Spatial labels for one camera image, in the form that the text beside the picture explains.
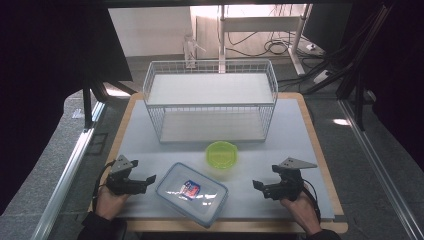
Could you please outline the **green round container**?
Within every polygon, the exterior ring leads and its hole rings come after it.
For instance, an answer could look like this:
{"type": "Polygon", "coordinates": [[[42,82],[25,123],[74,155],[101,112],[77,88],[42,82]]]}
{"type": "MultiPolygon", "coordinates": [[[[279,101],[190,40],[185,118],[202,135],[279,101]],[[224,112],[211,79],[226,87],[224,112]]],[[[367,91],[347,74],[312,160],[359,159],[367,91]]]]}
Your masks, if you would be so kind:
{"type": "Polygon", "coordinates": [[[211,175],[229,174],[238,161],[238,148],[227,141],[216,141],[205,149],[205,171],[211,175]]]}

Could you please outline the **dark curtain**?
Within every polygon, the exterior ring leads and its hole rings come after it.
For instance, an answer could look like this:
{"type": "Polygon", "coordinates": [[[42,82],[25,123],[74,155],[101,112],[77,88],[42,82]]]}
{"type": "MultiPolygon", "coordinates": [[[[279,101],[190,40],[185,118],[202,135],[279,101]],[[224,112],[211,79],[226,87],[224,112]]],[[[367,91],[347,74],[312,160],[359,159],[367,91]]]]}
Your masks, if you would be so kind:
{"type": "Polygon", "coordinates": [[[104,0],[0,0],[0,215],[73,93],[132,77],[104,0]]]}
{"type": "Polygon", "coordinates": [[[373,111],[424,171],[424,0],[396,0],[362,71],[373,111]]]}

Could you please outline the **white power strip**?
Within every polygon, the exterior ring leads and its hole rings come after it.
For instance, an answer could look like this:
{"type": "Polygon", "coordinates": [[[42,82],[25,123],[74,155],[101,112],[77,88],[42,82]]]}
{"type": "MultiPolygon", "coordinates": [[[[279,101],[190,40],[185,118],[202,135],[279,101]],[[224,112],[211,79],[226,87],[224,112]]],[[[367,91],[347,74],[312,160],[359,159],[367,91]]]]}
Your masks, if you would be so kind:
{"type": "Polygon", "coordinates": [[[318,75],[314,78],[313,82],[314,82],[315,84],[319,84],[319,83],[321,83],[322,81],[324,81],[325,79],[327,79],[330,75],[331,75],[331,72],[330,72],[330,71],[328,71],[328,70],[323,70],[320,74],[318,74],[318,75]]]}

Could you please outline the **person's right hand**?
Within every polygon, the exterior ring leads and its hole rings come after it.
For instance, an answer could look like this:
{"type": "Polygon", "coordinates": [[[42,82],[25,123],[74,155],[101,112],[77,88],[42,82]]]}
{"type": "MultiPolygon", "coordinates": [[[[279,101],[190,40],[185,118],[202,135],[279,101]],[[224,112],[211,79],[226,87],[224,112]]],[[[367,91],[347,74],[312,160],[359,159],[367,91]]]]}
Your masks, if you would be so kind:
{"type": "Polygon", "coordinates": [[[290,212],[295,222],[308,236],[312,236],[322,230],[313,203],[304,192],[301,192],[295,201],[281,199],[280,204],[290,212]]]}

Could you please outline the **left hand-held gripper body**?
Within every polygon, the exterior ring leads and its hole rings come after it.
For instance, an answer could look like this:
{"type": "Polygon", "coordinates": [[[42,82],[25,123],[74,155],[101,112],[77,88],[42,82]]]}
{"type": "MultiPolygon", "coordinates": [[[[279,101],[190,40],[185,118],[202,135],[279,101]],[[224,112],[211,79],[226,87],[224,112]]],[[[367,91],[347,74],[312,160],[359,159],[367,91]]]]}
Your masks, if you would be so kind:
{"type": "Polygon", "coordinates": [[[106,186],[115,194],[144,194],[147,190],[145,181],[131,180],[129,175],[132,171],[131,161],[124,155],[120,155],[112,164],[106,179],[106,186]]]}

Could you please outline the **black floor grate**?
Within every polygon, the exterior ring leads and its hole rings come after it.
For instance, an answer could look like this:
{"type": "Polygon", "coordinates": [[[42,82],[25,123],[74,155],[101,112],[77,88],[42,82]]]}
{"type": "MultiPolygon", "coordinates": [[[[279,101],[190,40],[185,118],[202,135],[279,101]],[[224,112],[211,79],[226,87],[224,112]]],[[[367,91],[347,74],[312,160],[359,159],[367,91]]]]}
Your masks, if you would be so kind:
{"type": "Polygon", "coordinates": [[[89,142],[86,154],[89,156],[101,155],[107,142],[107,133],[94,134],[89,142]]]}

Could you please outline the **aluminium rail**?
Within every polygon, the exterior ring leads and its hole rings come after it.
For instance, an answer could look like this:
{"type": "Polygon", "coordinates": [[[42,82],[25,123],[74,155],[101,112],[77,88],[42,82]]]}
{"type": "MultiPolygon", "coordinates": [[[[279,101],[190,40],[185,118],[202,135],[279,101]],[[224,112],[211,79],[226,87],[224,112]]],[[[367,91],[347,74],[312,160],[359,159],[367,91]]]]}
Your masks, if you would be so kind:
{"type": "Polygon", "coordinates": [[[82,162],[88,144],[94,134],[95,127],[104,110],[105,104],[97,102],[94,108],[90,111],[89,120],[91,125],[85,128],[80,134],[78,141],[68,159],[67,164],[62,172],[61,177],[56,184],[56,187],[48,201],[48,204],[41,215],[41,218],[30,238],[30,240],[47,240],[54,223],[60,213],[63,203],[66,199],[68,191],[72,185],[73,179],[78,171],[79,165],[82,162]]]}
{"type": "Polygon", "coordinates": [[[366,159],[370,163],[371,168],[373,169],[409,239],[424,240],[424,230],[419,226],[409,205],[395,186],[393,179],[387,172],[367,134],[364,130],[361,130],[359,125],[355,122],[353,110],[349,106],[349,103],[346,100],[338,100],[338,105],[346,117],[346,120],[349,123],[362,151],[364,152],[366,159]]]}

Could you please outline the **clear spray bottle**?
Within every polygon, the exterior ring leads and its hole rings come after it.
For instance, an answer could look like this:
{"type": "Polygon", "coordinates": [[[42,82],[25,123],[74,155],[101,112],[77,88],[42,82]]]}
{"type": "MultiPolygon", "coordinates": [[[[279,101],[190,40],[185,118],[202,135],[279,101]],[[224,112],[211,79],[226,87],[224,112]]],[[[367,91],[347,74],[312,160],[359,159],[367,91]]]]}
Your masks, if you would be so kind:
{"type": "Polygon", "coordinates": [[[206,49],[197,43],[197,41],[194,39],[192,34],[186,34],[184,36],[183,52],[184,52],[184,59],[185,59],[185,67],[187,69],[194,69],[196,67],[196,60],[197,60],[196,51],[198,49],[200,49],[203,52],[206,52],[206,49]]]}

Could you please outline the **clear food container blue rim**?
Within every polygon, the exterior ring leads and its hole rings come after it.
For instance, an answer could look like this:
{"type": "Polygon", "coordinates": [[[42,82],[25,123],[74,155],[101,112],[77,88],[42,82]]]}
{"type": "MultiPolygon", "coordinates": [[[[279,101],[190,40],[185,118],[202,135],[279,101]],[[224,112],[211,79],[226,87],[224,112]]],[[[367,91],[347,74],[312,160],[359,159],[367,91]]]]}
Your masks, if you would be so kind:
{"type": "Polygon", "coordinates": [[[209,228],[222,211],[229,190],[222,183],[177,162],[157,185],[156,194],[184,216],[209,228]]]}

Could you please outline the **black metal stand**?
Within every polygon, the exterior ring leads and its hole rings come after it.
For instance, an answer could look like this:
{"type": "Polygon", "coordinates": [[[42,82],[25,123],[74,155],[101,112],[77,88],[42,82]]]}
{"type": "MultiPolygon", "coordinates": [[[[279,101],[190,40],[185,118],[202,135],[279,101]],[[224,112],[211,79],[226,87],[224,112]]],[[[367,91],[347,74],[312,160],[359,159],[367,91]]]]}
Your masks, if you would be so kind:
{"type": "Polygon", "coordinates": [[[366,35],[363,38],[355,56],[349,63],[349,68],[345,78],[336,91],[336,96],[339,100],[346,100],[348,96],[355,91],[353,123],[361,131],[364,130],[363,125],[363,105],[364,105],[364,83],[361,72],[365,67],[365,58],[371,46],[375,42],[382,26],[386,22],[389,14],[393,9],[393,5],[397,0],[379,0],[375,13],[371,16],[370,26],[366,30],[366,35]]]}
{"type": "Polygon", "coordinates": [[[104,103],[108,100],[109,94],[105,84],[100,80],[84,80],[83,81],[83,105],[84,105],[84,130],[88,131],[94,126],[91,94],[95,98],[104,103]]]}

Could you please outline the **white wire shelf rack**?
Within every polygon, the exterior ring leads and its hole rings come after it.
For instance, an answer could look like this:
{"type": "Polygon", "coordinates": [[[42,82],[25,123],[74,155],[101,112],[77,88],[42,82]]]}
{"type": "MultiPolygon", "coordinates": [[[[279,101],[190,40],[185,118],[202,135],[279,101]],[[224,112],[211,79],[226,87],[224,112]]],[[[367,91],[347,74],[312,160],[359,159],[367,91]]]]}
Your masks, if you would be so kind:
{"type": "Polygon", "coordinates": [[[142,93],[162,143],[264,141],[278,84],[267,59],[153,61],[142,93]]]}

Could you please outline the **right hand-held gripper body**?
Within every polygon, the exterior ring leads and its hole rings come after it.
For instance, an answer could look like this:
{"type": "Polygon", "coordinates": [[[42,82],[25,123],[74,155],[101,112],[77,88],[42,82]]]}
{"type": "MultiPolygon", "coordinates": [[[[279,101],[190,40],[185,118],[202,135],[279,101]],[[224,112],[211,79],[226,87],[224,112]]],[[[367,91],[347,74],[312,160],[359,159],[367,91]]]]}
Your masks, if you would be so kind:
{"type": "Polygon", "coordinates": [[[316,168],[317,165],[293,157],[287,157],[282,163],[278,164],[283,168],[283,172],[278,174],[279,183],[265,185],[265,191],[262,192],[264,198],[272,200],[288,199],[295,201],[301,192],[304,192],[312,200],[316,200],[316,194],[311,194],[305,187],[301,175],[301,169],[316,168]]]}

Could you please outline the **person's left hand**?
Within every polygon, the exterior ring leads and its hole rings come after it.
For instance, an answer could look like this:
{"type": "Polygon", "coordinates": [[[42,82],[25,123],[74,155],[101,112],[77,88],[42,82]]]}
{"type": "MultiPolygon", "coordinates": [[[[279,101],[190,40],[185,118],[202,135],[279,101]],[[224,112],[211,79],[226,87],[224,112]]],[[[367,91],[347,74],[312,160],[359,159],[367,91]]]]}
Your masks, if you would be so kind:
{"type": "Polygon", "coordinates": [[[95,214],[112,221],[122,210],[129,195],[115,195],[106,186],[102,186],[98,190],[95,214]]]}

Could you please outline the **white desk frame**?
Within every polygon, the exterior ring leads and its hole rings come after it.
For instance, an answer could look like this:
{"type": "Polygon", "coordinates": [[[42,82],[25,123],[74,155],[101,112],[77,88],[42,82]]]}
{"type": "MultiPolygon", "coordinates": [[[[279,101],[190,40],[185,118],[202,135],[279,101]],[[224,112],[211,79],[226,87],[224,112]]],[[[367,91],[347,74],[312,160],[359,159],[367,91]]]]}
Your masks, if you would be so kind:
{"type": "Polygon", "coordinates": [[[311,4],[305,4],[303,13],[299,16],[278,17],[226,17],[224,5],[220,6],[219,54],[220,61],[226,59],[225,34],[229,32],[295,32],[293,42],[288,46],[288,54],[298,76],[304,76],[305,71],[297,54],[300,38],[303,33],[311,4]]]}

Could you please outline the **grey table mat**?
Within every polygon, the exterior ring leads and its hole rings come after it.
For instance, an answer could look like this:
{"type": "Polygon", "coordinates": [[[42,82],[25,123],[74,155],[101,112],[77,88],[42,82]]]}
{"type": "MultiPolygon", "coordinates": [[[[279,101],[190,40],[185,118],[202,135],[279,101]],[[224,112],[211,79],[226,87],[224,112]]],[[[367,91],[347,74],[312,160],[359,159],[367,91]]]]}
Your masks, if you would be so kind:
{"type": "Polygon", "coordinates": [[[161,180],[170,167],[181,162],[222,184],[228,198],[219,215],[223,219],[282,219],[289,214],[279,202],[266,199],[253,188],[254,180],[275,183],[279,176],[271,166],[292,157],[316,163],[317,157],[304,123],[300,107],[294,99],[276,104],[267,139],[264,142],[238,142],[238,159],[226,170],[209,166],[205,160],[205,143],[165,143],[158,141],[142,100],[133,108],[119,153],[139,165],[130,174],[144,180],[154,175],[161,180]]]}

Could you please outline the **dark monitor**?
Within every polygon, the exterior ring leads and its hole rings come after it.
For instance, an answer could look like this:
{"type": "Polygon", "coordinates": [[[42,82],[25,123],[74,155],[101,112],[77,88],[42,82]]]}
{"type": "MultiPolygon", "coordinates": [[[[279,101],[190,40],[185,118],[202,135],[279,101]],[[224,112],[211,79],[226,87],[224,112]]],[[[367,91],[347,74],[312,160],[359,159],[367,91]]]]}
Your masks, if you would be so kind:
{"type": "Polygon", "coordinates": [[[351,9],[351,3],[314,4],[303,36],[327,54],[334,53],[341,46],[351,9]]]}

